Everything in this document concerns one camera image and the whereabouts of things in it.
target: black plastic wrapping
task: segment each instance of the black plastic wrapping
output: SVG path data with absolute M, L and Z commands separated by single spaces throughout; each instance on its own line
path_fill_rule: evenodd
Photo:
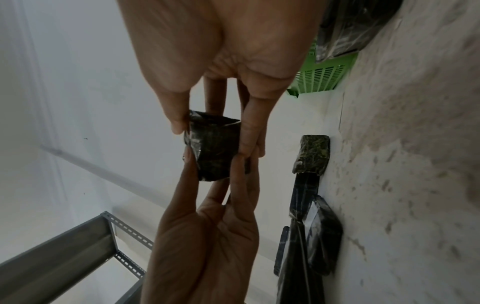
M 316 195 L 304 221 L 308 263 L 321 274 L 334 272 L 339 257 L 343 228 L 327 202 Z
M 305 227 L 291 220 L 288 241 L 278 278 L 277 304 L 325 303 L 323 282 L 310 269 L 307 260 Z
M 320 177 L 315 173 L 299 173 L 295 177 L 290 199 L 290 217 L 303 220 L 313 197 L 319 191 Z
M 316 40 L 316 62 L 365 48 L 403 0 L 329 0 Z
M 327 135 L 303 135 L 300 152 L 293 164 L 292 173 L 315 173 L 322 176 L 330 160 L 330 137 Z
M 198 167 L 198 179 L 215 181 L 230 176 L 230 164 L 239 151 L 240 120 L 190 111 L 189 132 L 183 135 Z M 250 162 L 245 162 L 245 173 Z
M 276 251 L 275 264 L 273 266 L 273 274 L 280 275 L 280 268 L 282 267 L 282 259 L 284 257 L 285 244 L 289 238 L 290 227 L 285 226 L 281 231 L 280 243 L 278 244 L 278 250 Z

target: person's left hand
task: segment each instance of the person's left hand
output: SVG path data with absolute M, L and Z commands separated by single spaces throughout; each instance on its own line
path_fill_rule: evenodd
M 237 155 L 230 179 L 214 182 L 198 209 L 197 164 L 190 148 L 184 156 L 180 181 L 158 227 L 142 303 L 243 303 L 259 247 L 258 148 L 250 174 Z

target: green plastic basket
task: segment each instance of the green plastic basket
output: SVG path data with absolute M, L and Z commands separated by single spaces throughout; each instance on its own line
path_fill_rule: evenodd
M 312 45 L 295 80 L 286 90 L 291 95 L 333 90 L 345 73 L 354 65 L 357 53 L 315 63 L 315 44 Z

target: metal shelf frame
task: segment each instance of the metal shelf frame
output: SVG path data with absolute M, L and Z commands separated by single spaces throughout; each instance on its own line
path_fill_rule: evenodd
M 116 304 L 140 303 L 145 270 L 119 250 L 114 226 L 152 249 L 150 239 L 105 211 L 0 264 L 0 302 L 50 303 L 114 257 L 139 279 Z

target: hand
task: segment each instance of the hand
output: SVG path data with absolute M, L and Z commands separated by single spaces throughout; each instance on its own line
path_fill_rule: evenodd
M 190 148 L 173 199 L 161 218 L 142 303 L 243 303 L 259 247 L 254 209 L 260 193 L 258 149 L 245 176 L 237 155 L 230 179 L 216 181 L 196 208 L 197 165 Z M 222 205 L 230 185 L 230 197 Z
M 300 69 L 326 1 L 118 3 L 140 68 L 173 132 L 188 127 L 190 89 L 200 77 L 206 111 L 218 114 L 225 107 L 226 79 L 235 77 L 244 108 L 239 151 L 249 156 L 258 142 L 263 156 L 270 112 Z

